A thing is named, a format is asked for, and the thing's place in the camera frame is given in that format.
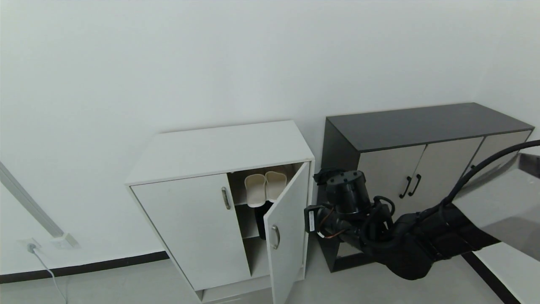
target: power cord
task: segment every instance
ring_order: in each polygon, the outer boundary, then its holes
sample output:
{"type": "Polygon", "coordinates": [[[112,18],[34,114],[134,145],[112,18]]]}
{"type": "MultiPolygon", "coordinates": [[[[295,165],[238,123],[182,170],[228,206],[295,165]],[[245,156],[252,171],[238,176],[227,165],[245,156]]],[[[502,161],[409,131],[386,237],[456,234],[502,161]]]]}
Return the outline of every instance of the power cord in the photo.
{"type": "Polygon", "coordinates": [[[39,255],[37,255],[36,251],[34,249],[36,249],[36,245],[34,244],[28,244],[28,246],[26,247],[28,249],[28,252],[35,255],[37,257],[37,259],[40,261],[41,265],[43,265],[43,267],[45,267],[45,269],[51,274],[52,276],[52,281],[55,283],[55,286],[56,286],[56,289],[58,290],[58,292],[60,293],[60,295],[64,298],[64,302],[65,304],[68,304],[68,300],[66,299],[66,297],[64,296],[64,294],[60,291],[60,288],[58,288],[58,285],[56,284],[56,279],[55,279],[55,274],[52,273],[52,271],[45,265],[45,263],[43,263],[43,261],[41,260],[41,258],[39,257],[39,255]]]}

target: cabinet handle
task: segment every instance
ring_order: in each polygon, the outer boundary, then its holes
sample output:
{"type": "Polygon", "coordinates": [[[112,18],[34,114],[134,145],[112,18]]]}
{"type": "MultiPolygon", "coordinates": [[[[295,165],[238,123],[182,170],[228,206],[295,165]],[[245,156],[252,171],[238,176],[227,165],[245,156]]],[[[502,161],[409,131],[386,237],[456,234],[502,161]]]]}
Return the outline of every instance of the cabinet handle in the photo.
{"type": "Polygon", "coordinates": [[[279,228],[276,225],[272,225],[272,230],[275,231],[275,236],[278,238],[277,244],[274,244],[272,248],[277,249],[279,247],[279,241],[280,241],[279,228]]]}
{"type": "Polygon", "coordinates": [[[411,179],[410,176],[407,176],[407,187],[405,188],[405,191],[403,191],[403,193],[400,194],[400,199],[402,199],[402,198],[405,197],[405,193],[407,193],[407,190],[409,190],[410,182],[411,182],[412,180],[413,180],[413,179],[411,179]]]}
{"type": "Polygon", "coordinates": [[[225,208],[230,210],[231,205],[229,204],[229,198],[227,197],[227,188],[221,187],[221,195],[223,195],[223,201],[225,202],[225,208]]]}
{"type": "Polygon", "coordinates": [[[416,192],[416,188],[418,188],[418,185],[420,184],[420,181],[422,180],[422,175],[416,174],[416,178],[418,179],[418,182],[416,182],[416,186],[414,186],[413,192],[409,192],[409,196],[413,196],[414,192],[416,192]]]}

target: label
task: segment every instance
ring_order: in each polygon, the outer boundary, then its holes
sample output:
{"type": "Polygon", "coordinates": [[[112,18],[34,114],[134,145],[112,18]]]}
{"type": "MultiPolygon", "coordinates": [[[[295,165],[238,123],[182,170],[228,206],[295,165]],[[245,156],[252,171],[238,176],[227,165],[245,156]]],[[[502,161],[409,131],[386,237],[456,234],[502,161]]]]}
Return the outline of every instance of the label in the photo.
{"type": "Polygon", "coordinates": [[[315,214],[313,211],[309,212],[309,232],[315,231],[315,214]]]}

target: slipper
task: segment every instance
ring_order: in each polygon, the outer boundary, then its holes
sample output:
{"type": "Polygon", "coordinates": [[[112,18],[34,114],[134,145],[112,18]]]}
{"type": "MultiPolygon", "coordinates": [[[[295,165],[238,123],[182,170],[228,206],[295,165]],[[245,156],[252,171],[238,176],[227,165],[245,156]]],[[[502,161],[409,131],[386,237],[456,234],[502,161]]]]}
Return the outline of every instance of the slipper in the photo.
{"type": "Polygon", "coordinates": [[[246,202],[251,208],[260,207],[266,202],[266,178],[263,174],[252,174],[244,180],[246,202]]]}
{"type": "Polygon", "coordinates": [[[268,171],[266,177],[266,199],[277,200],[287,186],[287,175],[276,171],[268,171]]]}

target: cabinet door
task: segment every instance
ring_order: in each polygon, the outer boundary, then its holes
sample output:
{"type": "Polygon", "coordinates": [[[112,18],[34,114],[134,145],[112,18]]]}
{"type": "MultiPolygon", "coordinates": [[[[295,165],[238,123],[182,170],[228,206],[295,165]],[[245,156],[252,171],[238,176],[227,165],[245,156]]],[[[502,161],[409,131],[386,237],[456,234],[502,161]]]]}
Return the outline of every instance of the cabinet door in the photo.
{"type": "Polygon", "coordinates": [[[131,188],[193,289],[251,277],[226,174],[131,188]]]}
{"type": "MultiPolygon", "coordinates": [[[[478,149],[478,152],[476,152],[476,155],[472,159],[470,166],[467,168],[467,172],[471,170],[472,166],[478,165],[481,161],[485,160],[489,156],[515,144],[525,142],[529,137],[529,134],[531,134],[531,131],[487,136],[478,149]]],[[[473,176],[473,178],[471,178],[471,180],[475,180],[482,176],[482,174],[485,174],[498,168],[500,165],[507,163],[512,159],[512,157],[516,156],[516,154],[517,152],[514,152],[499,158],[478,172],[475,176],[473,176]]]]}
{"type": "Polygon", "coordinates": [[[274,304],[286,302],[302,268],[308,181],[309,163],[304,163],[264,216],[274,304]]]}
{"type": "Polygon", "coordinates": [[[382,195],[391,199],[396,204],[394,220],[404,214],[402,205],[407,203],[407,186],[410,189],[414,170],[425,147],[423,144],[360,155],[358,170],[366,176],[369,198],[373,201],[374,196],[382,195]]]}
{"type": "Polygon", "coordinates": [[[465,171],[481,137],[428,144],[407,192],[406,213],[432,207],[448,195],[465,171]]]}

